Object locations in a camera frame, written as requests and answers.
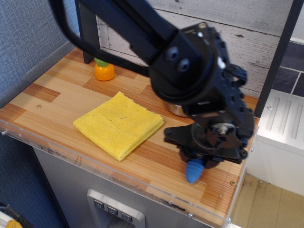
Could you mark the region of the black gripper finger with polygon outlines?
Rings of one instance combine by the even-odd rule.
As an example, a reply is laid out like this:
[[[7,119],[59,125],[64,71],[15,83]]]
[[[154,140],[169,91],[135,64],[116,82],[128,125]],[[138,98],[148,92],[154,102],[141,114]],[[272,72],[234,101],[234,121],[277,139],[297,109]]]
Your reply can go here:
[[[195,150],[186,147],[180,146],[180,157],[184,162],[189,160],[197,160],[202,158],[202,154],[196,152]]]
[[[224,161],[223,157],[208,156],[204,160],[205,168],[206,169],[212,169],[212,168],[218,166],[223,161]]]

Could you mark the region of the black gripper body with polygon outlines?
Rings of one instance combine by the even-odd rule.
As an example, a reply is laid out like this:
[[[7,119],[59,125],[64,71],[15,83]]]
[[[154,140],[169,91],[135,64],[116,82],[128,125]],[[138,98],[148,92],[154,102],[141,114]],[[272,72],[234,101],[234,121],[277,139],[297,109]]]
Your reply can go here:
[[[242,126],[232,123],[214,123],[209,126],[200,126],[193,123],[187,126],[166,128],[165,142],[189,147],[208,156],[223,157],[224,160],[240,164],[247,158],[245,148],[249,141],[249,121]]]

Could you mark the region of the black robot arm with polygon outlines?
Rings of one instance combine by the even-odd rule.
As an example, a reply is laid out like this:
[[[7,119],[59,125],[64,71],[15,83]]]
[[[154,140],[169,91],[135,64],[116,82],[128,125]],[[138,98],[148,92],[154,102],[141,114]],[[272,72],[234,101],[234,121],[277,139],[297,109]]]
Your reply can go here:
[[[178,29],[145,0],[85,0],[83,5],[126,41],[145,62],[138,66],[83,41],[69,27],[63,1],[50,6],[64,35],[86,53],[150,78],[155,94],[182,107],[193,120],[164,131],[182,157],[202,160],[208,168],[219,162],[241,163],[254,133],[255,121],[241,87],[246,71],[229,61],[220,34],[202,22]]]

